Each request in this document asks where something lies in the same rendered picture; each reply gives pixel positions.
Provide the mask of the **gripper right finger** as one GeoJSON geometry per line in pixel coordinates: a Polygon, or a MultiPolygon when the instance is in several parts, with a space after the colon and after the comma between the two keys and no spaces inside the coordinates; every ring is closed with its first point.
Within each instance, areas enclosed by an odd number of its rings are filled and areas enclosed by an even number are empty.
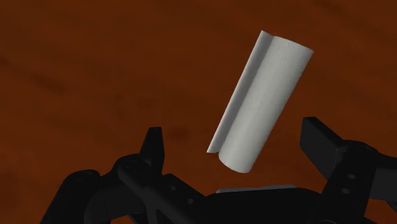
{"type": "Polygon", "coordinates": [[[300,148],[327,180],[305,224],[373,224],[365,218],[370,199],[397,213],[397,157],[344,140],[316,117],[303,118],[300,148]]]}

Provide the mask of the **white paper towel roll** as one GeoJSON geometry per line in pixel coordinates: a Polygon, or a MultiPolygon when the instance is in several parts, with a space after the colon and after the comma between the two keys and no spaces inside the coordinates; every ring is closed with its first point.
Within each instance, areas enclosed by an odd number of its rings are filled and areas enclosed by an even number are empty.
{"type": "Polygon", "coordinates": [[[313,50],[261,31],[207,149],[229,169],[248,173],[313,50]]]}

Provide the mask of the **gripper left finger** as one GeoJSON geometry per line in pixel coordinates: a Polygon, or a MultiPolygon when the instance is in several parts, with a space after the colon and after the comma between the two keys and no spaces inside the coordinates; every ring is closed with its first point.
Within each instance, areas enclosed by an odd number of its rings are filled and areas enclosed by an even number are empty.
{"type": "Polygon", "coordinates": [[[119,158],[105,175],[88,169],[66,177],[39,224],[209,224],[206,197],[163,174],[160,127],[148,129],[138,154],[119,158]]]}

